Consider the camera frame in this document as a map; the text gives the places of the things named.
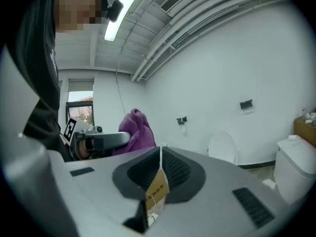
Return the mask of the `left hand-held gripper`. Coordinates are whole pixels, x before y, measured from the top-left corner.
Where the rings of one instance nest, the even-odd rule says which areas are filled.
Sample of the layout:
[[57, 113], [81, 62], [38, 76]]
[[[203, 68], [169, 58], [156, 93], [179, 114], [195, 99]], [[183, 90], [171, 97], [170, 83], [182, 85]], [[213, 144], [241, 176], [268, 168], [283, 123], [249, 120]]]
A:
[[67, 121], [63, 138], [68, 145], [71, 157], [74, 160], [82, 160], [84, 157], [78, 152], [79, 141], [92, 138], [94, 149], [114, 149], [128, 144], [131, 135], [128, 132], [102, 133], [101, 126], [93, 126], [82, 120], [70, 117]]

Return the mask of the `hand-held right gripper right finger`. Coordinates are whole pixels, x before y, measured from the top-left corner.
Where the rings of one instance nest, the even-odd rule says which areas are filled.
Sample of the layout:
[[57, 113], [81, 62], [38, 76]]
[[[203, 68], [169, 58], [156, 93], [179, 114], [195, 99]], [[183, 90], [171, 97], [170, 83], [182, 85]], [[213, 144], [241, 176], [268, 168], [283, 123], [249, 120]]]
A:
[[[205, 170], [202, 189], [184, 203], [167, 204], [147, 231], [149, 237], [269, 237], [294, 217], [300, 203], [287, 204], [281, 196], [248, 171], [219, 159], [172, 148]], [[249, 189], [274, 218], [257, 228], [234, 196]]]

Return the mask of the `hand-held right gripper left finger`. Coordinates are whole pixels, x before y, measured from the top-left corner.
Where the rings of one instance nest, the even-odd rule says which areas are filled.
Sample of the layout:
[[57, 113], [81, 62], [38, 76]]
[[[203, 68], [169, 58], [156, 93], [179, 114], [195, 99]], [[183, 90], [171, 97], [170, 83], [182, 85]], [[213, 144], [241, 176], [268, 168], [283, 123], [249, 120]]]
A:
[[113, 171], [137, 157], [146, 157], [159, 147], [149, 147], [114, 157], [64, 162], [48, 151], [51, 171], [80, 237], [140, 237], [123, 225], [135, 215], [139, 201], [124, 197], [112, 180]]

